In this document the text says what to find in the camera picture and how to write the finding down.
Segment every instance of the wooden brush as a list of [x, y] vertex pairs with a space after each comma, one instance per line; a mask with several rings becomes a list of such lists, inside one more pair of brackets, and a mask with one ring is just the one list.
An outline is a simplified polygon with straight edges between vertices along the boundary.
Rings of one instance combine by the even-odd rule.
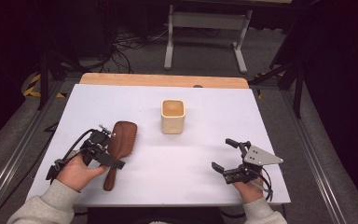
[[[112, 131], [107, 152], [116, 160], [127, 157], [131, 154], [135, 143], [138, 126], [129, 121], [118, 121]], [[117, 169], [110, 168], [109, 173], [103, 183], [103, 189], [112, 190], [115, 185]]]

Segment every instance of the sleeve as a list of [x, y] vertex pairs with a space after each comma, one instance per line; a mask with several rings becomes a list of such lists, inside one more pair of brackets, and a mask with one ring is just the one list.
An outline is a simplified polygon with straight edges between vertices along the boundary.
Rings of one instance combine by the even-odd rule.
[[71, 223], [73, 204], [79, 196], [79, 192], [54, 180], [43, 195], [28, 200], [7, 223]]
[[287, 223], [281, 213], [274, 212], [266, 199], [261, 198], [243, 205], [246, 214], [245, 224], [284, 224]]

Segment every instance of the white table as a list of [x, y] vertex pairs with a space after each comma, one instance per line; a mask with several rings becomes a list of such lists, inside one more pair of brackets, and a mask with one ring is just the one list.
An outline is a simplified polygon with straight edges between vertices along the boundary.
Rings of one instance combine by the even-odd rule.
[[[185, 102], [183, 133], [160, 131], [160, 102], [164, 99]], [[123, 159], [126, 165], [117, 171], [112, 191], [103, 190], [105, 175], [99, 176], [82, 190], [77, 206], [240, 204], [239, 193], [211, 166], [215, 161], [233, 169], [241, 163], [240, 150], [226, 145], [225, 139], [251, 141], [273, 153], [251, 90], [77, 84], [28, 198], [46, 191], [48, 168], [83, 132], [99, 124], [112, 130], [119, 120], [138, 125], [133, 152]], [[265, 168], [272, 180], [272, 202], [290, 203], [279, 166]]]

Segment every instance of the brown brush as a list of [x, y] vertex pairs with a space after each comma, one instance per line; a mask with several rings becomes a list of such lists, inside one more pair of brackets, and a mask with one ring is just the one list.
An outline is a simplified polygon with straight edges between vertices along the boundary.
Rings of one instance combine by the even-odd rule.
[[[127, 157], [131, 154], [133, 144], [135, 143], [138, 126], [129, 121], [118, 121], [112, 131], [107, 152], [116, 160]], [[115, 185], [117, 169], [111, 168], [103, 183], [103, 189], [112, 190]]]

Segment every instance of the beige cup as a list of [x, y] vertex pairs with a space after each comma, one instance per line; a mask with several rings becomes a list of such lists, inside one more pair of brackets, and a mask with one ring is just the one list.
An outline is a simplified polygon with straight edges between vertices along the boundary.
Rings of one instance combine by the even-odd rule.
[[185, 125], [185, 104], [181, 100], [161, 102], [161, 131], [163, 133], [181, 133]]

